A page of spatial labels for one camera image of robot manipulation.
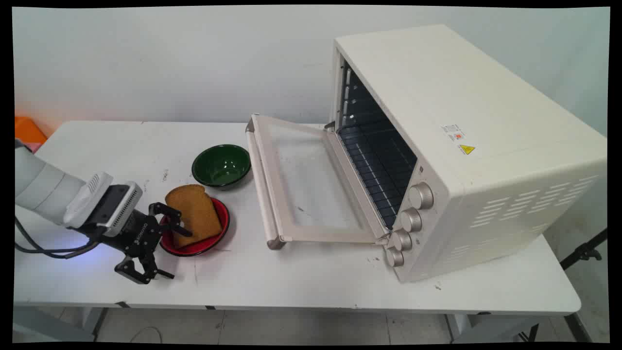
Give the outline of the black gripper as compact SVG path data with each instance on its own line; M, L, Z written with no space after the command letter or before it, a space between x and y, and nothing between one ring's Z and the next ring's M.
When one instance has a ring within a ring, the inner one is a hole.
M167 223L158 226L157 215L168 219ZM115 272L137 284L149 284L158 276L175 279L174 274L158 268L154 252L161 232L193 237L193 233L182 226L181 217L179 210L155 202L149 205L149 215L138 210L100 211L90 215L90 222L95 225L93 237L97 242L126 254L115 266Z

